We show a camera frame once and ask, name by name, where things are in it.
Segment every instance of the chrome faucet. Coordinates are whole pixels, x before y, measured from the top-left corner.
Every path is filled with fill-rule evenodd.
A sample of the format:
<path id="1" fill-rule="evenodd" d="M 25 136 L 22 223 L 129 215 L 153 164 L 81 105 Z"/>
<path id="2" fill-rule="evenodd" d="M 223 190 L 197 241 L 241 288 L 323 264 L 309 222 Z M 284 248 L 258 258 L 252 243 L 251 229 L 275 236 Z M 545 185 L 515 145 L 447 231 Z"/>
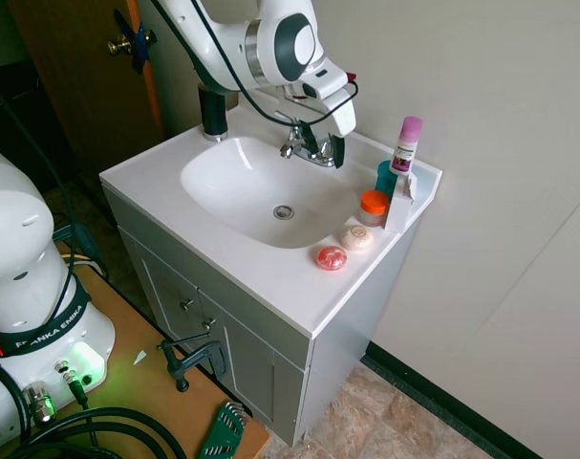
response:
<path id="1" fill-rule="evenodd" d="M 292 119 L 281 112 L 276 113 L 292 122 L 300 122 L 299 120 Z M 316 148 L 315 144 L 309 148 L 303 129 L 299 126 L 293 126 L 288 135 L 288 140 L 280 149 L 281 157 L 289 159 L 292 155 L 295 155 L 298 158 L 302 158 L 303 160 L 313 164 L 321 165 L 322 167 L 333 167 L 337 165 L 334 161 L 333 143 L 331 139 L 327 138 L 315 142 Z"/>

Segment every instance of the drain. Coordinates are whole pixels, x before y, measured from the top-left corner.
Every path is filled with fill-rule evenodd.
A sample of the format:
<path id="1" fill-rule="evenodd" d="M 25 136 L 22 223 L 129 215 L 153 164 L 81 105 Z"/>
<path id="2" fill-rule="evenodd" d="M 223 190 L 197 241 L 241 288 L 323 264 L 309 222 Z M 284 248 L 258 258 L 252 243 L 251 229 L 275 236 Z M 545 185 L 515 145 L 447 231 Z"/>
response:
<path id="1" fill-rule="evenodd" d="M 272 210 L 272 214 L 279 220 L 289 220 L 293 217 L 293 208 L 285 205 L 277 206 Z"/>

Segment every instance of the cabinet door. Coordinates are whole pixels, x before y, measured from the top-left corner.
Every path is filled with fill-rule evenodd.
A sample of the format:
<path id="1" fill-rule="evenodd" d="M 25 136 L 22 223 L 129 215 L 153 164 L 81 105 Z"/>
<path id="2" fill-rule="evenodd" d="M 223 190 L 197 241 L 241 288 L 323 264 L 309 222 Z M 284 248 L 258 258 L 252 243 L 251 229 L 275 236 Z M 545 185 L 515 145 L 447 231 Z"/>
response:
<path id="1" fill-rule="evenodd" d="M 274 351 L 231 316 L 224 316 L 237 395 L 272 420 Z"/>
<path id="2" fill-rule="evenodd" d="M 158 325 L 173 339 L 204 333 L 203 311 L 196 287 L 128 233 L 120 229 L 120 234 Z M 203 341 L 192 341 L 182 347 L 191 351 L 201 344 Z"/>
<path id="3" fill-rule="evenodd" d="M 298 435 L 308 370 L 276 353 L 242 323 L 223 314 L 234 393 L 289 445 Z"/>
<path id="4" fill-rule="evenodd" d="M 230 392 L 235 392 L 234 380 L 232 379 L 232 368 L 230 367 L 230 359 L 228 356 L 228 341 L 226 339 L 226 330 L 224 328 L 224 313 L 222 312 L 222 309 L 201 290 L 198 291 L 198 297 L 201 302 L 201 307 L 203 308 L 203 333 L 208 331 L 210 333 L 210 340 L 217 340 L 222 344 L 222 349 L 224 349 L 224 354 L 226 355 L 228 362 L 227 372 L 219 381 Z M 211 365 L 208 361 L 203 362 L 203 367 L 210 374 L 213 374 Z"/>

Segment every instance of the white sink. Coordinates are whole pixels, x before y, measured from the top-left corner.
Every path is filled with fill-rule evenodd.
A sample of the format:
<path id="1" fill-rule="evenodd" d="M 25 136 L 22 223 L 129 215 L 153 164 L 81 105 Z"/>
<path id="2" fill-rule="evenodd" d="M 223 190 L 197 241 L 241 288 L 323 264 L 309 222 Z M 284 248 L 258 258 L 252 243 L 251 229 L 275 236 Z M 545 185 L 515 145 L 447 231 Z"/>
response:
<path id="1" fill-rule="evenodd" d="M 253 95 L 273 113 L 276 99 Z M 204 139 L 200 127 L 100 174 L 106 188 L 156 222 L 205 262 L 308 337 L 315 337 L 397 243 L 400 234 L 372 229 L 369 251 L 349 252 L 330 273 L 314 258 L 339 245 L 357 224 L 359 196 L 392 150 L 358 134 L 346 138 L 344 165 L 335 169 L 279 155 L 289 130 L 257 115 L 240 98 L 227 114 L 229 137 Z M 413 224 L 432 202 L 441 172 L 420 161 Z M 277 206 L 294 215 L 279 220 Z"/>
<path id="2" fill-rule="evenodd" d="M 372 177 L 361 175 L 367 187 Z M 183 169 L 182 184 L 220 222 L 284 249 L 332 234 L 359 205 L 352 184 L 300 158 L 284 160 L 278 146 L 250 137 L 206 150 Z"/>

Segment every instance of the orange lid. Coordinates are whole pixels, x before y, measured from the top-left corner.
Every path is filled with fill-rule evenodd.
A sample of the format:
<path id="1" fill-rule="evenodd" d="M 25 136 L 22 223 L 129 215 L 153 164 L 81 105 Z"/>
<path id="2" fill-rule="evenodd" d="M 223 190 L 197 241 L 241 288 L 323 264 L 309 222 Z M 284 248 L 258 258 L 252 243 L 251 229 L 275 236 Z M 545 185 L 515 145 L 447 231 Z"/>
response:
<path id="1" fill-rule="evenodd" d="M 361 207 L 368 213 L 373 215 L 380 215 L 385 213 L 389 206 L 389 198 L 382 191 L 371 189 L 362 194 Z"/>

